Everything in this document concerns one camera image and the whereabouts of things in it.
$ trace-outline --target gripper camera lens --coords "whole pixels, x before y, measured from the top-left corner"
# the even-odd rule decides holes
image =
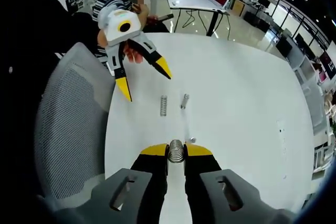
[[[124,23],[124,24],[122,24],[120,26],[119,31],[121,31],[121,32],[124,33],[126,31],[128,31],[130,28],[131,28],[131,24],[130,23]]]

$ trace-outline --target metal spring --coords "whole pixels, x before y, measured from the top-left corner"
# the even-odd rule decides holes
[[[160,116],[167,116],[167,96],[161,96]]]
[[[184,161],[184,149],[180,140],[174,139],[170,142],[168,160],[176,164]]]

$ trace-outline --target white round table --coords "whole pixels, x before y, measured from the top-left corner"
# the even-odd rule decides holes
[[[106,134],[106,177],[130,168],[154,144],[184,141],[186,125],[222,169],[231,169],[274,208],[297,212],[309,192],[313,129],[289,64],[236,42],[187,34],[147,34],[164,56],[168,80],[146,61],[124,61],[133,102],[115,88]],[[185,115],[180,104],[189,94]],[[160,97],[167,96],[167,116]],[[191,223],[183,164],[169,164],[160,223]]]

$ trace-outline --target reflective floor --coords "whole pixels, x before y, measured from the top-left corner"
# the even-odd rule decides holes
[[[167,28],[173,32],[175,29],[177,17],[179,10],[170,10],[167,0],[157,0],[157,8],[156,13],[159,17],[167,15],[169,13],[174,14],[174,18],[170,20],[164,21]],[[178,26],[176,29],[176,33],[184,33],[184,34],[200,34],[206,35],[206,30],[198,16],[198,12],[194,11],[193,16],[195,20],[183,28],[185,22],[189,19],[189,14],[186,13],[185,10],[181,11],[180,20],[178,21]],[[209,27],[212,13],[200,11],[200,16],[204,22],[206,28]],[[263,51],[269,52],[270,54],[277,56],[281,59],[284,59],[279,50],[276,48],[274,39],[276,36],[271,32],[264,33],[256,27],[251,26],[245,20],[235,15],[229,16],[229,23],[227,17],[224,16],[219,27],[214,32],[213,37],[218,39],[229,39],[235,42],[248,45],[251,47],[255,47],[261,49]]]

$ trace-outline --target office chair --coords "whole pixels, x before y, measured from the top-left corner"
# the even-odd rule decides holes
[[[114,77],[75,44],[49,78],[37,112],[35,163],[51,211],[77,207],[104,180],[107,120]]]

